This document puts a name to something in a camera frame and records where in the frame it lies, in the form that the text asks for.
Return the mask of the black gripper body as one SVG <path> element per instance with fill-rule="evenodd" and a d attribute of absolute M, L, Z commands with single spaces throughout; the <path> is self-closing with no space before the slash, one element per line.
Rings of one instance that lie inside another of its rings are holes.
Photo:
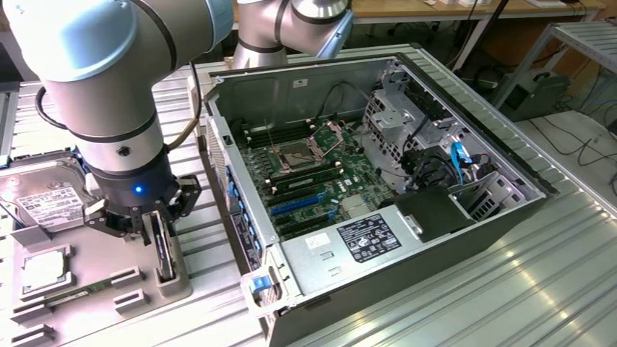
<path fill-rule="evenodd" d="M 143 213 L 152 211 L 155 202 L 168 202 L 180 188 L 167 155 L 158 155 L 132 171 L 91 168 L 91 172 L 103 190 L 107 208 L 119 215 L 130 215 L 134 207 Z"/>

